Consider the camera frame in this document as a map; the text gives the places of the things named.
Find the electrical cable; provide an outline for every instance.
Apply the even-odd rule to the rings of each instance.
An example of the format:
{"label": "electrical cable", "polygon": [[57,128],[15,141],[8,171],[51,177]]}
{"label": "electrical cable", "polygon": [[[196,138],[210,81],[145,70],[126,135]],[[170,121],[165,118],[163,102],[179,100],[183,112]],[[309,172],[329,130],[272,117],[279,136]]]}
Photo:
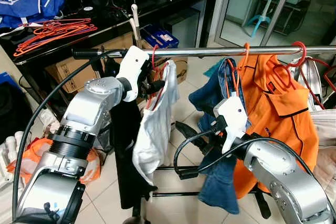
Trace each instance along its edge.
{"label": "electrical cable", "polygon": [[[204,135],[207,135],[209,133],[212,133],[211,130],[209,131],[206,131],[206,132],[202,132],[200,134],[197,134],[193,137],[190,137],[188,139],[186,139],[185,141],[183,141],[179,147],[176,149],[176,152],[175,152],[175,155],[174,155],[174,170],[175,172],[179,175],[180,174],[180,171],[179,171],[179,168],[177,166],[177,159],[178,159],[178,156],[181,152],[181,150],[188,144],[190,143],[191,141],[201,137],[201,136],[204,136]],[[202,172],[206,169],[208,169],[209,167],[217,164],[220,160],[222,160],[224,157],[232,154],[234,151],[236,151],[237,149],[245,146],[245,145],[248,145],[248,144],[251,144],[253,142],[258,142],[258,141],[263,141],[263,142],[274,142],[274,143],[277,143],[279,144],[283,149],[285,149],[287,152],[289,152],[289,154],[291,154],[292,156],[294,156],[298,161],[299,163],[302,165],[302,167],[306,170],[306,172],[312,176],[317,183],[319,183],[319,181],[315,178],[313,172],[310,170],[310,168],[308,167],[308,165],[303,161],[303,159],[290,147],[288,146],[286,143],[280,141],[280,140],[277,140],[277,139],[274,139],[274,138],[271,138],[271,137],[258,137],[258,138],[254,138],[254,139],[250,139],[250,140],[247,140],[241,144],[238,144],[236,145],[235,147],[233,147],[232,149],[230,149],[229,151],[225,152],[221,157],[219,157],[218,159],[216,159],[215,161],[211,162],[210,164],[208,165],[205,165],[203,167],[200,167],[198,168],[198,172]],[[329,208],[330,208],[330,211],[331,211],[331,214],[334,218],[334,223],[336,221],[336,212],[332,206],[332,203],[330,202],[329,198],[327,197],[327,195],[325,195],[326,198],[327,198],[327,201],[328,201],[328,204],[329,204]]]}
{"label": "electrical cable", "polygon": [[32,87],[26,87],[26,86],[23,86],[22,84],[21,84],[21,80],[22,80],[22,78],[23,78],[23,76],[21,76],[20,77],[20,79],[19,79],[19,86],[21,87],[21,88],[24,88],[24,89],[32,89]]}
{"label": "electrical cable", "polygon": [[107,52],[102,53],[101,55],[94,57],[90,59],[88,62],[80,66],[78,69],[76,69],[74,72],[69,74],[65,79],[57,85],[52,92],[45,98],[45,100],[39,105],[39,107],[35,110],[34,114],[30,118],[27,127],[25,129],[25,132],[23,133],[19,151],[17,153],[17,160],[15,165],[15,171],[14,171],[14,179],[13,179],[13,198],[12,198],[12,220],[14,221],[16,218],[16,209],[17,209],[17,201],[18,201],[18,183],[19,183],[19,177],[20,177],[20,168],[21,168],[21,162],[22,162],[22,156],[25,149],[27,136],[29,133],[30,128],[34,124],[34,121],[36,117],[39,115],[40,111],[44,108],[44,106],[47,104],[47,102],[50,100],[50,98],[65,84],[67,83],[71,78],[73,78],[76,74],[78,74],[80,71],[82,71],[84,68],[95,62],[97,59],[101,57],[105,57],[108,54],[111,54],[112,52],[119,52],[119,50],[110,50]]}
{"label": "electrical cable", "polygon": [[177,174],[180,174],[180,172],[179,172],[179,168],[178,168],[178,166],[177,166],[177,159],[178,159],[178,156],[179,156],[181,150],[182,150],[188,143],[190,143],[191,141],[194,141],[194,140],[200,138],[201,136],[205,136],[205,135],[210,134],[210,133],[212,133],[211,130],[208,130],[208,131],[205,131],[205,132],[201,132],[200,134],[197,134],[197,135],[194,135],[194,136],[192,136],[192,137],[189,137],[188,139],[186,139],[185,141],[183,141],[183,142],[179,145],[179,147],[176,149],[176,152],[175,152],[175,154],[174,154],[174,170],[175,170],[175,172],[176,172]]}

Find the white fabric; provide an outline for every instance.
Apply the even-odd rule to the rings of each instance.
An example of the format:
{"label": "white fabric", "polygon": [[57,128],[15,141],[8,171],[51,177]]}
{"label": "white fabric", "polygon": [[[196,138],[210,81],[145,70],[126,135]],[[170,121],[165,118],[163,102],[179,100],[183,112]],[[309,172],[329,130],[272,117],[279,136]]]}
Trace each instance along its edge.
{"label": "white fabric", "polygon": [[[300,58],[293,60],[291,63],[297,63]],[[303,80],[303,77],[299,71],[299,68],[289,68],[291,76],[298,81],[299,84],[308,88]],[[310,86],[311,91],[318,97],[320,97],[320,102],[323,104],[322,99],[322,87],[321,87],[321,79],[319,75],[318,68],[314,61],[308,60],[304,64],[302,64],[302,72]],[[322,108],[315,103],[315,100],[311,93],[309,92],[308,96],[308,109],[309,111],[320,111]]]}
{"label": "white fabric", "polygon": [[320,182],[333,207],[336,207],[336,148],[319,149],[315,178]]}
{"label": "white fabric", "polygon": [[154,185],[153,172],[164,162],[171,132],[172,105],[180,98],[174,61],[168,61],[163,80],[165,85],[158,102],[156,97],[149,109],[144,109],[132,157],[135,168],[150,185]]}
{"label": "white fabric", "polygon": [[336,146],[336,109],[311,111],[320,147]]}

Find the orange bag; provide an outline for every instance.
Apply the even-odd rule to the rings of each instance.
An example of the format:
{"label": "orange bag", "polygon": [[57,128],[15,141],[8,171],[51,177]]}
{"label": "orange bag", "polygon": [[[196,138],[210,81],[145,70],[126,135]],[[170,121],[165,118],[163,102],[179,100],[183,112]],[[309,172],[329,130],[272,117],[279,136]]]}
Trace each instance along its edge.
{"label": "orange bag", "polygon": [[[38,162],[40,161],[43,153],[50,149],[52,140],[47,138],[41,138],[30,144],[30,148],[27,149],[22,156],[22,163],[20,169],[20,176],[25,179],[25,183],[28,183],[31,175],[33,174]],[[80,181],[87,184],[100,176],[100,159],[99,155],[94,149],[91,149],[87,158],[88,166],[85,173],[80,177]],[[9,173],[14,173],[16,161],[11,162],[7,166]]]}

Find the cardboard box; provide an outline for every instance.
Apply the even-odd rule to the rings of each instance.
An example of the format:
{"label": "cardboard box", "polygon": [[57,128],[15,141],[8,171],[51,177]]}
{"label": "cardboard box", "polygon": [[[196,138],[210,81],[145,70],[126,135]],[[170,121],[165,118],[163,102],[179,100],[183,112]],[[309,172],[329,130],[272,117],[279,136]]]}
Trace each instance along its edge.
{"label": "cardboard box", "polygon": [[[82,66],[88,60],[75,60],[73,57],[65,59],[59,63],[46,67],[46,70],[51,76],[55,78],[58,83],[61,83],[66,76],[71,74],[77,68]],[[71,80],[63,85],[63,89],[72,93],[84,87],[85,83],[89,80],[96,78],[95,72],[91,66],[87,66],[79,74],[74,76]]]}
{"label": "cardboard box", "polygon": [[[121,35],[115,39],[109,40],[103,44],[96,46],[95,48],[100,48],[104,46],[106,49],[122,49],[122,48],[130,48],[133,45],[132,41],[132,33],[127,33]],[[60,83],[64,80],[66,76],[71,74],[74,70],[79,68],[88,60],[75,60],[73,57],[70,57],[66,60],[63,60],[59,63],[51,65],[46,68],[47,72],[51,74],[55,78],[55,80]],[[73,77],[70,81],[68,81],[64,86],[63,89],[68,92],[72,93],[74,91],[80,91],[83,89],[85,83],[88,80],[95,79],[96,75],[93,71],[91,66],[83,69],[80,73],[78,73],[75,77]]]}

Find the blue jeans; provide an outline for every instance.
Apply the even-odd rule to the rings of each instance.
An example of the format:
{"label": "blue jeans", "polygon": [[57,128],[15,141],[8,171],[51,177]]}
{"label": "blue jeans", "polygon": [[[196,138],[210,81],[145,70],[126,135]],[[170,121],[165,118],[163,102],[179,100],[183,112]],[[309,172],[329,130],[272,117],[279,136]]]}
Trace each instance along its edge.
{"label": "blue jeans", "polygon": [[[235,91],[232,77],[232,70],[227,60],[230,59],[234,67],[235,61],[232,58],[224,58],[219,67],[210,77],[208,83],[202,88],[196,90],[189,95],[190,102],[196,107],[198,111],[202,111],[204,107],[213,108],[222,99],[227,98],[227,91],[225,85],[225,76],[228,82],[229,94]],[[239,97],[245,107],[244,95],[241,85],[239,85]],[[204,132],[210,129],[211,123],[215,120],[212,115],[204,113],[198,122],[199,129]],[[210,141],[214,141],[215,136],[209,136]],[[200,165],[205,166],[221,156],[221,152],[213,149],[206,155]],[[202,187],[199,200],[209,206],[221,207],[231,214],[238,214],[239,208],[237,203],[236,192],[233,184],[233,172],[236,165],[236,158],[231,156],[223,158],[217,164],[203,171],[207,175],[205,183]]]}

